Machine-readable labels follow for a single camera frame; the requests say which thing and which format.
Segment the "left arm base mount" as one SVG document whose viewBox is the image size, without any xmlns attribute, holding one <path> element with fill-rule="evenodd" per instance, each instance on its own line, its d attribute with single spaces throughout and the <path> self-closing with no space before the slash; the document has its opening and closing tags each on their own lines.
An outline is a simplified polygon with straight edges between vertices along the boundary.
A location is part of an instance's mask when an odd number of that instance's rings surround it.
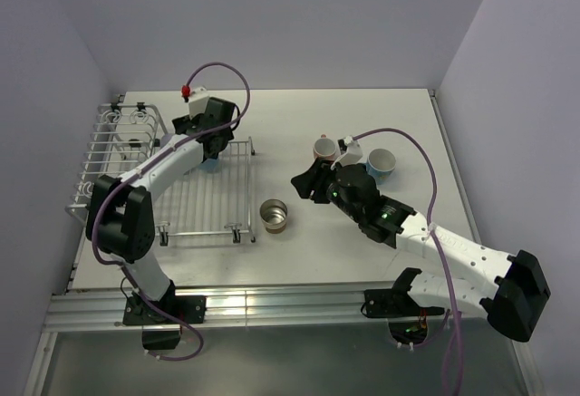
<svg viewBox="0 0 580 396">
<path fill-rule="evenodd" d="M 121 324 L 141 329 L 141 345 L 146 355 L 158 361 L 184 362 L 198 357 L 204 348 L 204 338 L 196 325 L 204 323 L 206 305 L 204 295 L 177 295 L 156 304 L 133 294 L 126 300 Z M 184 333 L 197 338 L 196 349 L 181 356 L 169 355 L 169 351 L 178 347 Z"/>
</svg>

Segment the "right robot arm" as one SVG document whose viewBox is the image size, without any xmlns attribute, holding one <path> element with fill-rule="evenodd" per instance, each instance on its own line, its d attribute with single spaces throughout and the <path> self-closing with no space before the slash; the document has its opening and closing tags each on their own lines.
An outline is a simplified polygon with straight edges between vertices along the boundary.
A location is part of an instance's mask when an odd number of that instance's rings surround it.
<svg viewBox="0 0 580 396">
<path fill-rule="evenodd" d="M 300 198 L 341 209 L 371 241 L 442 265 L 442 277 L 419 268 L 403 271 L 391 290 L 400 313 L 457 308 L 486 318 L 508 339 L 531 339 L 551 295 L 533 254 L 488 248 L 429 222 L 414 208 L 384 196 L 362 164 L 333 167 L 317 159 L 291 183 Z"/>
</svg>

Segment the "pink mug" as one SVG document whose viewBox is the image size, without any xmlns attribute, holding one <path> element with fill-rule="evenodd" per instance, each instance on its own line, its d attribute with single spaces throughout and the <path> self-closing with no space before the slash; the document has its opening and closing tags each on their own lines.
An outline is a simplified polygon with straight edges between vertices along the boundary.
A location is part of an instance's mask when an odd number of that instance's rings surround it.
<svg viewBox="0 0 580 396">
<path fill-rule="evenodd" d="M 338 157 L 336 142 L 322 134 L 313 144 L 313 155 L 315 159 L 335 161 Z"/>
</svg>

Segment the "lilac cup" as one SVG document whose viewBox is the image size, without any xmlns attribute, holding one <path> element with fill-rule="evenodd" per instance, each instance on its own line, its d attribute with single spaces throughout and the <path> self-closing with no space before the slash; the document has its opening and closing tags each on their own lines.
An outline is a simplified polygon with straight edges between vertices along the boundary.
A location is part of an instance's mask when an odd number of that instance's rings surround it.
<svg viewBox="0 0 580 396">
<path fill-rule="evenodd" d="M 160 139 L 160 144 L 165 145 L 166 143 L 168 143 L 171 140 L 171 138 L 173 136 L 174 136 L 173 133 L 167 133 L 167 134 L 163 135 Z"/>
</svg>

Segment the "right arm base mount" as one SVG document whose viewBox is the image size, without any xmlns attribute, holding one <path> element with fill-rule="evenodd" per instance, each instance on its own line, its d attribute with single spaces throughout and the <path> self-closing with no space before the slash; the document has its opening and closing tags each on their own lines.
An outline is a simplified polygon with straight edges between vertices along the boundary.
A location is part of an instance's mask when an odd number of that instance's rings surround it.
<svg viewBox="0 0 580 396">
<path fill-rule="evenodd" d="M 447 327 L 450 311 L 441 307 L 422 307 L 407 294 L 394 289 L 368 289 L 363 292 L 360 313 L 368 319 L 388 322 L 390 343 L 398 350 L 413 352 L 430 343 Z"/>
</svg>

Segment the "blue cup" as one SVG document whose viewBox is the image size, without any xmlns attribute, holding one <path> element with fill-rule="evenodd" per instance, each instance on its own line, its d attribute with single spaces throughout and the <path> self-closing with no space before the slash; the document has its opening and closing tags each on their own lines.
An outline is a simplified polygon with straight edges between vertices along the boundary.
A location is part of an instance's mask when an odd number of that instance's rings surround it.
<svg viewBox="0 0 580 396">
<path fill-rule="evenodd" d="M 206 173 L 217 173 L 220 169 L 220 159 L 206 159 L 200 165 L 199 169 Z"/>
</svg>

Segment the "steel cup brown base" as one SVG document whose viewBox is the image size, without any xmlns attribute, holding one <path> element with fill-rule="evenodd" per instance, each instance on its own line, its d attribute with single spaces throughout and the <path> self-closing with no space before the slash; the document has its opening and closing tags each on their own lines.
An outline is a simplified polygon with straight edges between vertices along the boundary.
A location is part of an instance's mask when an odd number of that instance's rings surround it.
<svg viewBox="0 0 580 396">
<path fill-rule="evenodd" d="M 259 208 L 262 224 L 270 234 L 279 234 L 285 230 L 287 214 L 287 205 L 275 198 L 264 201 Z"/>
</svg>

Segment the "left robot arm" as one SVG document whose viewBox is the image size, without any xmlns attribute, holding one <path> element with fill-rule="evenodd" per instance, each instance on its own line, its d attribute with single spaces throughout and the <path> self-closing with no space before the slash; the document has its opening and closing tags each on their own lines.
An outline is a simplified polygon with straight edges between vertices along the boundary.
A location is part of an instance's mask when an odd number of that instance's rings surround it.
<svg viewBox="0 0 580 396">
<path fill-rule="evenodd" d="M 132 308 L 156 323 L 176 321 L 179 303 L 151 250 L 154 204 L 186 172 L 218 158 L 240 117 L 232 101 L 205 95 L 173 119 L 174 131 L 156 154 L 117 178 L 103 174 L 93 182 L 85 229 L 93 255 L 121 269 L 134 289 Z"/>
</svg>

